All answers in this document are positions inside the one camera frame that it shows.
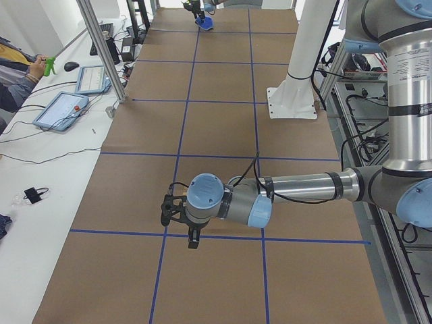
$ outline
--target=green object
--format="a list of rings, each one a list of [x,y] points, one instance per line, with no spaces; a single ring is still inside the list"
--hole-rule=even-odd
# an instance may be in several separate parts
[[[53,71],[53,74],[56,74],[54,71],[54,61],[55,57],[48,57],[45,60],[45,71],[43,72],[43,76],[49,76],[51,71]]]

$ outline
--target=electronic device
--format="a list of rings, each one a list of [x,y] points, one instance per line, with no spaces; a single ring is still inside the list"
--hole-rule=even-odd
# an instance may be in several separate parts
[[[66,72],[71,72],[72,70],[76,69],[78,66],[80,66],[80,64],[71,61],[71,62],[66,62],[65,65],[63,66],[63,69]]]
[[[101,32],[107,31],[108,35],[110,37],[113,36],[114,24],[112,22],[110,22],[108,24],[101,24],[101,25],[99,25],[99,27],[101,27]],[[96,48],[96,45],[94,43],[92,43],[92,47],[90,48],[90,55],[91,56],[97,55],[97,48]]]
[[[88,104],[88,97],[61,91],[34,119],[33,125],[48,130],[67,130]]]
[[[78,74],[75,93],[94,95],[108,90],[111,86],[103,65],[82,66]]]
[[[120,54],[123,62],[132,62],[134,60],[135,44],[132,37],[123,38]]]

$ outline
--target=robotic arm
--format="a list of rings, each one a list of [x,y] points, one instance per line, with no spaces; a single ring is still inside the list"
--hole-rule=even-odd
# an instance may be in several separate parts
[[[189,248],[197,248],[211,218],[264,228],[273,203],[346,198],[432,227],[432,1],[350,0],[346,38],[353,51],[375,51],[379,44],[387,52],[390,154],[384,165],[273,178],[255,171],[255,178],[236,177],[227,184],[200,174],[185,196],[174,196],[170,186],[162,225],[187,224]]]
[[[204,10],[201,9],[200,0],[186,0],[183,2],[183,8],[191,11],[195,17],[195,24],[197,24],[203,30],[213,29],[213,20],[210,17],[206,17],[204,11],[213,15],[216,10],[216,6],[227,0],[203,0]]]

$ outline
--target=person's hand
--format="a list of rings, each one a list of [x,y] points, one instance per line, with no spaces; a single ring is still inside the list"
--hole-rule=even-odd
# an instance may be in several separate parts
[[[36,61],[34,63],[30,64],[29,73],[32,76],[34,76],[38,79],[43,77],[43,73],[45,71],[45,59],[46,58],[47,58],[46,56],[39,55],[36,58]]]

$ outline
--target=white table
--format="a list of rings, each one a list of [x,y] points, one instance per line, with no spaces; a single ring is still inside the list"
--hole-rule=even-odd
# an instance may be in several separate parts
[[[115,22],[115,33],[122,25],[122,20],[104,22]],[[58,75],[43,78],[36,89],[76,81],[79,68],[65,72],[63,65],[67,61],[77,61],[81,66],[101,64],[98,56],[89,55],[90,46],[90,37],[85,32],[56,59]],[[116,66],[117,70],[121,68],[122,64]],[[59,91],[73,92],[74,89],[75,84],[70,84],[42,90],[31,95],[24,104],[46,105]],[[43,161],[70,151],[99,148],[111,125],[112,120],[105,113],[105,108],[110,105],[118,105],[113,90],[104,94],[88,114],[80,117],[66,132],[44,132],[0,143],[0,153]],[[40,113],[28,111],[32,109],[38,107],[27,107],[18,112],[5,132],[16,121],[31,123]],[[0,142],[39,131],[33,125],[17,124],[9,134],[0,136]],[[8,234],[0,240],[0,324],[32,322],[98,156],[99,151],[91,151],[42,165],[6,157],[0,159],[0,213],[13,219],[7,228]],[[13,203],[16,194],[31,187],[48,187],[49,193],[35,205]]]

